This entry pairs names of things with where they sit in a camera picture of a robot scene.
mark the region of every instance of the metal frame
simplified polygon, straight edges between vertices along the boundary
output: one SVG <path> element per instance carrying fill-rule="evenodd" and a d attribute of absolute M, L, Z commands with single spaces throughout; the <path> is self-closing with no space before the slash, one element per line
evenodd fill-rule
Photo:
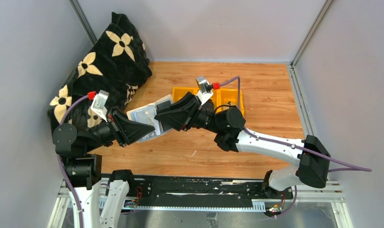
<path fill-rule="evenodd" d="M 80 4 L 77 0 L 69 0 L 70 5 L 72 6 L 78 20 L 80 21 L 81 26 L 83 26 L 84 32 L 86 33 L 88 39 L 91 42 L 91 45 L 94 45 L 97 42 L 97 37 L 91 29 L 90 23 L 87 21 L 86 16 L 84 15 L 83 10 L 80 7 Z"/>
<path fill-rule="evenodd" d="M 322 6 L 321 11 L 318 13 L 317 18 L 315 19 L 314 23 L 312 24 L 311 28 L 309 29 L 303 43 L 301 44 L 300 48 L 298 49 L 298 52 L 294 56 L 293 61 L 291 62 L 291 65 L 293 68 L 297 66 L 298 62 L 300 61 L 301 57 L 303 56 L 304 51 L 306 50 L 308 44 L 312 40 L 312 37 L 314 36 L 315 32 L 318 30 L 320 24 L 324 20 L 325 16 L 329 12 L 329 9 L 332 5 L 332 3 L 335 0 L 326 0 L 324 5 Z"/>

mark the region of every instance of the red connector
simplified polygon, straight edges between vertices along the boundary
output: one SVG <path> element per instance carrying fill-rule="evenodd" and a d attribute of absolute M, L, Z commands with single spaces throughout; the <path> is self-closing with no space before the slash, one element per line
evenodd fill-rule
<path fill-rule="evenodd" d="M 89 92 L 87 95 L 88 95 L 88 99 L 92 101 L 94 100 L 94 97 L 97 95 L 97 92 L 96 91 Z"/>
<path fill-rule="evenodd" d="M 220 89 L 220 83 L 219 82 L 214 82 L 212 84 L 212 86 L 213 86 L 213 89 Z"/>

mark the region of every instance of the wire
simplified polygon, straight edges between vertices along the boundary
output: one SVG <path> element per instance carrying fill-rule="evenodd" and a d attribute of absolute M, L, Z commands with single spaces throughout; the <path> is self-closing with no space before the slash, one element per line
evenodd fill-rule
<path fill-rule="evenodd" d="M 228 105 L 228 104 L 222 104 L 222 105 L 219 105 L 219 106 L 217 106 L 215 109 L 214 109 L 214 113 L 216 113 L 216 110 L 217 109 L 219 109 L 219 108 L 221 108 L 221 107 L 237 107 L 237 106 L 235 106 L 235 105 Z"/>
<path fill-rule="evenodd" d="M 69 114 L 70 111 L 72 111 L 72 109 L 78 105 L 80 102 L 84 101 L 88 99 L 88 95 L 85 95 L 83 97 L 81 97 L 80 99 L 78 99 L 77 101 L 75 101 L 65 112 L 65 114 L 63 115 L 62 117 L 62 120 L 60 121 L 59 125 L 62 125 L 64 122 L 65 122 L 65 119 L 67 117 L 67 115 Z M 65 178 L 65 181 L 66 181 L 66 184 L 67 186 L 69 187 L 70 191 L 72 192 L 73 194 L 73 198 L 75 199 L 75 202 L 76 202 L 76 206 L 77 206 L 77 210 L 78 210 L 78 216 L 79 216 L 79 225 L 80 225 L 80 228 L 83 228 L 84 227 L 84 224 L 83 224 L 83 213 L 82 213 L 82 209 L 81 209 L 81 204 L 80 204 L 80 200 L 78 198 L 78 195 L 75 191 L 75 188 L 73 187 L 72 183 L 70 182 L 69 180 L 69 177 L 67 176 L 67 173 L 65 171 L 65 167 L 63 166 L 63 162 L 62 162 L 62 158 L 60 157 L 60 155 L 57 155 L 57 158 L 58 158 L 58 163 L 59 163 L 59 168 L 60 168 L 60 171 L 62 172 L 63 174 L 63 177 Z"/>
<path fill-rule="evenodd" d="M 241 79 L 240 79 L 240 77 L 239 77 L 239 76 L 236 76 L 236 77 L 234 77 L 234 78 L 232 78 L 232 79 L 230 79 L 230 80 L 228 80 L 228 81 L 226 81 L 226 82 L 221 83 L 220 86 L 227 85 L 227 84 L 229 84 L 230 82 L 235 81 L 236 79 L 238 80 L 238 108 L 240 108 L 240 94 L 241 94 Z M 282 145 L 285 145 L 285 146 L 289 146 L 289 147 L 291 147 L 291 146 L 293 145 L 293 144 L 291 144 L 291 143 L 283 142 L 283 141 L 279 141 L 279 140 L 276 140 L 276 139 L 270 139 L 270 138 L 260 137 L 260 136 L 258 136 L 258 135 L 255 135 L 255 134 L 249 132 L 249 130 L 248 130 L 246 127 L 244 127 L 244 131 L 245 131 L 248 135 L 250 135 L 250 136 L 252 136 L 252 137 L 254 137 L 254 138 L 256 138 L 256 139 L 261 139 L 261 140 L 268 141 L 268 142 L 272 142 L 272 143 L 279 143 L 279 144 L 282 144 Z M 364 167 L 357 166 L 357 165 L 352 165 L 352 164 L 349 164 L 349 163 L 347 163 L 347 162 L 340 161 L 340 160 L 338 160 L 338 159 L 328 157 L 328 156 L 326 156 L 326 155 L 323 155 L 323 154 L 321 154 L 321 153 L 319 153 L 319 152 L 316 152 L 316 151 L 311 150 L 311 149 L 308 149 L 308 148 L 304 148 L 304 147 L 297 146 L 297 145 L 295 145 L 295 147 L 298 148 L 298 149 L 300 149 L 300 150 L 303 150 L 303 151 L 305 151 L 305 152 L 308 152 L 308 153 L 314 154 L 314 155 L 316 155 L 316 156 L 319 156 L 319 157 L 321 157 L 321 158 L 324 158 L 324 159 L 326 159 L 326 160 L 329 160 L 329 161 L 331 161 L 331 162 L 334 162 L 334 163 L 337 163 L 337 164 L 340 164 L 340 165 L 344 165 L 344 166 L 349 167 L 349 168 L 332 169 L 332 170 L 329 170 L 328 172 L 335 172 L 335 171 L 365 171 L 365 172 L 371 172 L 371 171 L 372 171 L 372 169 L 364 168 Z"/>
<path fill-rule="evenodd" d="M 72 109 L 74 109 L 76 107 L 76 105 L 78 105 L 80 102 L 84 101 L 88 99 L 88 95 L 85 95 L 85 96 L 82 96 L 80 99 L 78 99 L 77 101 L 75 101 L 65 112 L 65 114 L 63 115 L 62 117 L 62 120 L 60 120 L 60 124 L 59 125 L 62 125 L 64 122 L 65 122 L 65 119 L 67 117 L 67 115 L 70 113 L 70 111 L 72 111 Z"/>
<path fill-rule="evenodd" d="M 281 214 L 279 214 L 277 217 L 285 215 L 289 210 L 291 210 L 293 208 L 293 205 L 296 203 L 296 200 L 297 200 L 297 186 L 296 185 L 294 185 L 294 191 L 295 191 L 295 193 L 294 193 L 293 202 L 291 202 L 290 206 L 285 211 L 283 211 Z"/>
<path fill-rule="evenodd" d="M 109 184 L 107 184 L 107 183 L 101 183 L 101 185 L 104 185 L 104 186 L 106 186 L 107 189 L 109 189 Z"/>
<path fill-rule="evenodd" d="M 137 189 L 140 189 L 140 196 L 138 197 L 138 200 L 140 200 L 140 198 L 142 198 L 142 195 L 143 195 L 143 189 L 140 186 L 137 186 Z"/>
<path fill-rule="evenodd" d="M 237 97 L 237 103 L 238 103 L 238 108 L 240 109 L 240 104 L 241 104 L 241 101 L 240 101 L 240 93 L 241 93 L 241 89 L 240 89 L 240 86 L 241 86 L 241 78 L 240 76 L 236 76 L 236 77 L 233 77 L 232 79 L 226 81 L 226 82 L 223 82 L 223 83 L 220 83 L 220 87 L 222 86 L 225 86 L 235 80 L 238 80 L 238 97 Z"/>

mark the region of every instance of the black bracket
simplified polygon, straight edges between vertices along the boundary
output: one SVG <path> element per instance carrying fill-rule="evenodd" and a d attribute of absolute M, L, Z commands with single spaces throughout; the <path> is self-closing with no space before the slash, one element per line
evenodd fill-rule
<path fill-rule="evenodd" d="M 304 148 L 308 148 L 330 157 L 321 141 L 312 135 L 307 135 Z M 304 152 L 300 156 L 300 165 L 296 175 L 300 181 L 313 188 L 322 189 L 326 186 L 330 161 L 311 153 Z"/>

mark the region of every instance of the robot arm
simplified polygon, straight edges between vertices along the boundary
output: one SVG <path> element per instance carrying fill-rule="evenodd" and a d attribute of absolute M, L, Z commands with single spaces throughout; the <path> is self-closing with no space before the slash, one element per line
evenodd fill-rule
<path fill-rule="evenodd" d="M 203 128 L 214 132 L 214 141 L 224 151 L 254 152 L 290 163 L 287 168 L 267 172 L 262 188 L 269 197 L 301 183 L 314 188 L 326 185 L 329 160 L 296 148 L 309 148 L 330 156 L 315 136 L 308 135 L 305 140 L 285 139 L 252 132 L 244 127 L 245 119 L 238 108 L 230 107 L 215 113 L 210 105 L 202 106 L 199 97 L 190 92 L 169 107 L 158 109 L 155 119 L 178 131 Z"/>
<path fill-rule="evenodd" d="M 125 147 L 154 130 L 153 126 L 128 120 L 117 108 L 110 110 L 107 117 L 106 122 L 88 132 L 64 123 L 52 135 L 55 151 L 62 157 L 65 171 L 74 187 L 75 193 L 69 192 L 69 195 L 72 199 L 75 228 L 116 228 L 125 196 L 130 189 L 134 189 L 134 178 L 130 170 L 114 171 L 109 182 L 107 201 L 100 216 L 98 199 L 102 156 L 88 152 L 102 145 L 110 146 L 113 140 Z M 81 217 L 74 194 L 81 206 Z"/>

